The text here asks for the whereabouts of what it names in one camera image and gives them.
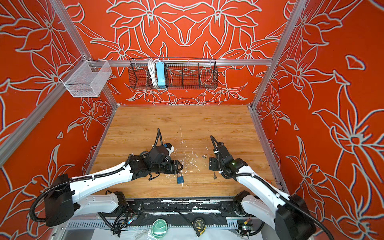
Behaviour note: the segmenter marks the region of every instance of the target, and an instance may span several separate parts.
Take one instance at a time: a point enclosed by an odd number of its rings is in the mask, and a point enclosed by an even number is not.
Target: blue padlock
[[[184,178],[183,178],[183,174],[181,172],[179,172],[177,174],[177,184],[180,184],[180,183],[184,183]]]

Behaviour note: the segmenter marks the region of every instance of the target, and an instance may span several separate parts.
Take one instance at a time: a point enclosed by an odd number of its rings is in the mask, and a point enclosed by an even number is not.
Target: wooden tabletop
[[[109,187],[110,191],[122,191],[127,198],[148,198],[235,196],[247,190],[218,172],[214,179],[214,173],[208,170],[209,157],[214,157],[210,135],[223,142],[235,159],[243,159],[261,177],[275,184],[245,105],[119,107],[91,173],[125,161],[130,153],[149,151],[157,128],[163,142],[175,147],[172,159],[184,165],[184,184],[177,184],[175,175],[161,174],[152,181],[148,181],[148,176],[117,184]]]

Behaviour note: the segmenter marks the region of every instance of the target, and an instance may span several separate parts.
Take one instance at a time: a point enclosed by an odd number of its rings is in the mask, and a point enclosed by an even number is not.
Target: white power cord
[[[149,74],[151,75],[153,86],[157,86],[157,79],[156,79],[156,75],[155,75],[155,72],[156,72],[155,61],[161,62],[159,59],[148,60],[148,71],[149,71]]]

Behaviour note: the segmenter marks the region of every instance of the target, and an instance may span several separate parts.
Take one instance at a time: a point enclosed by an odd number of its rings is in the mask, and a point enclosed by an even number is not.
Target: green round container
[[[155,238],[164,237],[164,235],[167,233],[167,230],[168,230],[167,222],[162,218],[157,219],[152,224],[152,235]]]

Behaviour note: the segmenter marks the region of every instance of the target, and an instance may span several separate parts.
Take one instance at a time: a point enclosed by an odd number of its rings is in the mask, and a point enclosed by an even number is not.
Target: floral wallpaper
[[[1,167],[0,239],[48,239],[51,228],[29,218],[29,207],[62,174],[85,174],[113,113],[103,93],[98,98],[58,100]],[[44,216],[44,204],[36,208]]]
[[[95,60],[139,57],[271,58],[294,0],[63,0]],[[248,104],[266,66],[218,68],[219,88],[133,90],[126,67],[108,86],[121,105]]]
[[[309,0],[257,105],[289,192],[335,239],[384,236],[383,21],[382,1]]]
[[[0,1],[0,145],[80,54],[49,1]]]

